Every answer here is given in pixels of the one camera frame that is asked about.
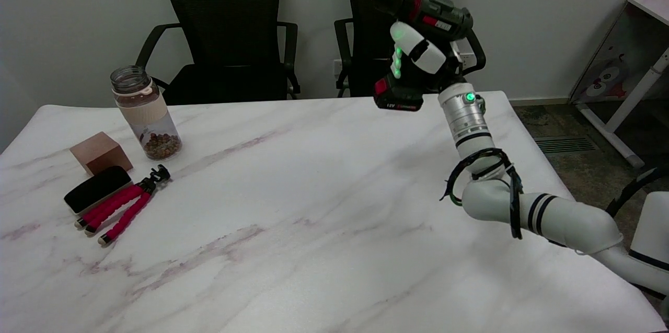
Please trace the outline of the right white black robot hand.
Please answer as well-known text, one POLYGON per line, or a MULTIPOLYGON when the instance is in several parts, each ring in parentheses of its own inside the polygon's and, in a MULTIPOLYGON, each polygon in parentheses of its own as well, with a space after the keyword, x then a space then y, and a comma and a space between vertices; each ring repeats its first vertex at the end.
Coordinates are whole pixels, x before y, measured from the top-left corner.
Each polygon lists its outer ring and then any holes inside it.
POLYGON ((440 49, 415 28, 402 21, 391 25, 394 43, 389 78, 403 88, 439 93, 464 75, 464 62, 455 42, 440 49))

